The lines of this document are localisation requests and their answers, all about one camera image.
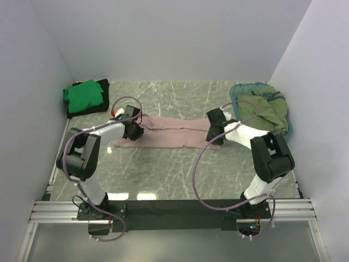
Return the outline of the pink tank top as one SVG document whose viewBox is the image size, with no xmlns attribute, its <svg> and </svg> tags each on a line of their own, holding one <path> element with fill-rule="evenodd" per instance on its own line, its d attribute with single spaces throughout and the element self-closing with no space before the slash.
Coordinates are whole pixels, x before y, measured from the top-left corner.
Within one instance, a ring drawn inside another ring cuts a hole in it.
<svg viewBox="0 0 349 262">
<path fill-rule="evenodd" d="M 114 146 L 202 149 L 207 144 L 210 122 L 206 118 L 185 120 L 143 114 L 140 126 L 144 134 L 139 139 L 117 139 Z"/>
</svg>

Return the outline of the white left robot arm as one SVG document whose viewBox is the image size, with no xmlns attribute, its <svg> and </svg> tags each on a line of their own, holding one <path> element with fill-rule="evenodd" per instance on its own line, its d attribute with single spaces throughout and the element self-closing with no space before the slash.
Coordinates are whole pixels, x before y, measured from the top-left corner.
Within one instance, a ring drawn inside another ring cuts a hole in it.
<svg viewBox="0 0 349 262">
<path fill-rule="evenodd" d="M 112 116 L 112 119 L 97 127 L 69 129 L 56 160 L 57 168 L 81 192 L 79 210 L 95 219 L 103 219 L 111 214 L 108 195 L 95 174 L 100 148 L 117 139 L 135 141 L 144 133 L 136 122 L 142 116 L 141 109 L 128 105 L 122 114 L 113 113 Z"/>
</svg>

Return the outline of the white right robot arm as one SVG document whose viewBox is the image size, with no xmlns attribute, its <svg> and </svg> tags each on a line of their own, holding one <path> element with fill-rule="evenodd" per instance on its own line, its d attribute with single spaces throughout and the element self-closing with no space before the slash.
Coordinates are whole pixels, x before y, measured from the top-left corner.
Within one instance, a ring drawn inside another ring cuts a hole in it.
<svg viewBox="0 0 349 262">
<path fill-rule="evenodd" d="M 220 108 L 207 112 L 210 123 L 206 141 L 222 134 L 213 144 L 225 140 L 236 142 L 251 150 L 256 175 L 241 194 L 242 202 L 235 213 L 251 218 L 260 210 L 267 195 L 295 167 L 293 156 L 280 131 L 265 131 L 249 127 L 237 120 L 227 120 Z"/>
</svg>

